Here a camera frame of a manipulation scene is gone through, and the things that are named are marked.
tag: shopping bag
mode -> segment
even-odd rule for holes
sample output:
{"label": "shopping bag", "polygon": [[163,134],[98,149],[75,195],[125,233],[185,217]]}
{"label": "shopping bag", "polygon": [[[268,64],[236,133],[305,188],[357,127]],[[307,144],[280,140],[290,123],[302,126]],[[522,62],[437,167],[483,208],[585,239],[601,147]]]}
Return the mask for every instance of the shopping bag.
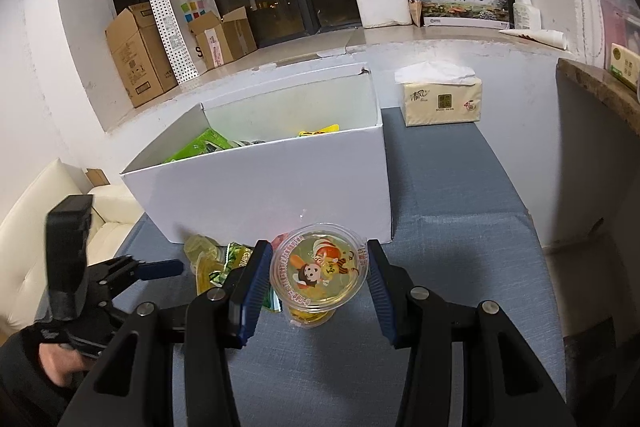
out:
{"label": "shopping bag", "polygon": [[187,24],[212,11],[220,12],[215,0],[149,0],[175,78],[181,84],[207,71],[202,51]]}

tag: sofa backrest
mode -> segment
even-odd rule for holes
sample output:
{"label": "sofa backrest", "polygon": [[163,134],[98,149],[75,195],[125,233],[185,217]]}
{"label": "sofa backrest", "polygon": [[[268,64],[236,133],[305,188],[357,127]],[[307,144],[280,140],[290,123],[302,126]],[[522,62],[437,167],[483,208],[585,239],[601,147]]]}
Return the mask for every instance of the sofa backrest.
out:
{"label": "sofa backrest", "polygon": [[33,323],[46,288],[45,220],[66,196],[81,194],[59,159],[29,185],[0,223],[0,331]]}

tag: black sleeve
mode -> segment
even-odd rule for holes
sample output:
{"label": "black sleeve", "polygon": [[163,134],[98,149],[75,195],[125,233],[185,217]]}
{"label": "black sleeve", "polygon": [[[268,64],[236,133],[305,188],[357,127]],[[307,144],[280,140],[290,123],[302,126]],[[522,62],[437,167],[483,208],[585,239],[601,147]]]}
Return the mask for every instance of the black sleeve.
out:
{"label": "black sleeve", "polygon": [[45,375],[38,346],[30,328],[0,346],[2,425],[55,427],[73,396],[72,390],[54,385]]}

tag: jelly cup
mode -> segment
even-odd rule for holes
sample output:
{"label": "jelly cup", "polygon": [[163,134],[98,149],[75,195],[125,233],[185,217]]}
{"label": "jelly cup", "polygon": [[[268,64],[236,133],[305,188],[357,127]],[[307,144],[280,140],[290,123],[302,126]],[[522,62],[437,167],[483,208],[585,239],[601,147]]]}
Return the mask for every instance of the jelly cup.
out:
{"label": "jelly cup", "polygon": [[271,286],[292,322],[312,328],[360,289],[369,257],[364,241],[351,230],[320,223],[290,232],[271,259]]}

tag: white leather sofa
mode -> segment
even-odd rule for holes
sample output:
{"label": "white leather sofa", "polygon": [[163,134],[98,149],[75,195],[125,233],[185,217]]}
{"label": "white leather sofa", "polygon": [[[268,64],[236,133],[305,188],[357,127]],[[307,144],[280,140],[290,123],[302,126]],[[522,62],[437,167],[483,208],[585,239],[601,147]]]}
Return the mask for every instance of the white leather sofa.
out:
{"label": "white leather sofa", "polygon": [[[50,163],[0,223],[0,344],[33,324],[46,289],[44,227],[47,213],[66,196],[81,194],[59,159]],[[87,262],[111,259],[143,213],[124,184],[94,195]]]}

